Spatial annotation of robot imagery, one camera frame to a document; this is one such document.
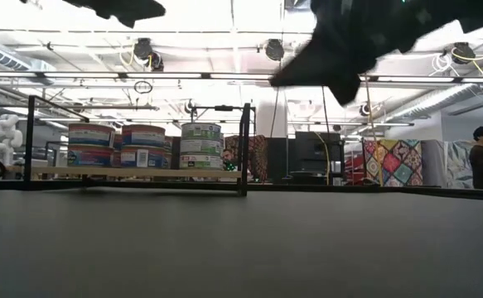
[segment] colorful quilt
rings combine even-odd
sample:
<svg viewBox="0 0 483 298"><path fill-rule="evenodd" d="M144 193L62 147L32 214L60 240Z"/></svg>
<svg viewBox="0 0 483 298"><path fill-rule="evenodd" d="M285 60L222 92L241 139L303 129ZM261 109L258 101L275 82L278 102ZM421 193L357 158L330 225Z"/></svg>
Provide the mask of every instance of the colorful quilt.
<svg viewBox="0 0 483 298"><path fill-rule="evenodd" d="M473 141L447 142L444 146L446 154L445 174L447 188L472 189L473 171L470 164L470 151L475 145Z"/></svg>
<svg viewBox="0 0 483 298"><path fill-rule="evenodd" d="M419 140L365 141L366 176L383 186L423 185L422 146Z"/></svg>
<svg viewBox="0 0 483 298"><path fill-rule="evenodd" d="M225 149L230 149L234 160L238 160L239 136L225 138ZM249 171L261 181L267 179L267 140L265 136L250 137L249 139Z"/></svg>

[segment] white robot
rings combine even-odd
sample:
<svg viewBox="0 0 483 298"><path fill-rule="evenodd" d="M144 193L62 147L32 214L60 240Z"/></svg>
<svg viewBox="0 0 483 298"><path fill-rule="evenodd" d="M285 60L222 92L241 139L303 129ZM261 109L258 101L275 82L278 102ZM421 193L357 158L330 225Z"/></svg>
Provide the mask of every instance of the white robot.
<svg viewBox="0 0 483 298"><path fill-rule="evenodd" d="M14 148L22 145L22 132L17 130L17 115L2 115L0 117L0 161L10 166L13 160Z"/></svg>

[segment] gray table surface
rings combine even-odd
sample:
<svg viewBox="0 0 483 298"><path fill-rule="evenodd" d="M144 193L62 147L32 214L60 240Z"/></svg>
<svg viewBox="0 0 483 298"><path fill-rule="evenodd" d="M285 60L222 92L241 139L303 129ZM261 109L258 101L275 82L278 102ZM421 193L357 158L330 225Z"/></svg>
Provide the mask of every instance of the gray table surface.
<svg viewBox="0 0 483 298"><path fill-rule="evenodd" d="M483 201L0 191L0 297L483 297Z"/></svg>

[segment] black hat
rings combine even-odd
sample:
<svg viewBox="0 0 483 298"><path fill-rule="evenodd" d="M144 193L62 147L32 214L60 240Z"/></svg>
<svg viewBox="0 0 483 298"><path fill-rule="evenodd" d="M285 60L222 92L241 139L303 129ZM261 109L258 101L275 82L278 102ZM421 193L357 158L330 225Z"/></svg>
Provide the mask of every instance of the black hat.
<svg viewBox="0 0 483 298"><path fill-rule="evenodd" d="M483 137L483 127L478 127L474 132L473 132L473 139L475 141L479 141L479 137Z"/></svg>

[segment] wooden shelf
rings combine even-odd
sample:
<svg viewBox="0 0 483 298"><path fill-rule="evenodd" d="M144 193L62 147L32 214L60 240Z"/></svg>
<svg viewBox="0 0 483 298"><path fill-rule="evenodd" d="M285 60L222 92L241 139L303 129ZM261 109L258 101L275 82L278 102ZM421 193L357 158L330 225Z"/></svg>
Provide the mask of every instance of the wooden shelf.
<svg viewBox="0 0 483 298"><path fill-rule="evenodd" d="M241 171L212 170L163 170L149 168L103 168L103 167L32 167L33 174L59 175L108 175L115 177L202 177L202 178L241 178Z"/></svg>

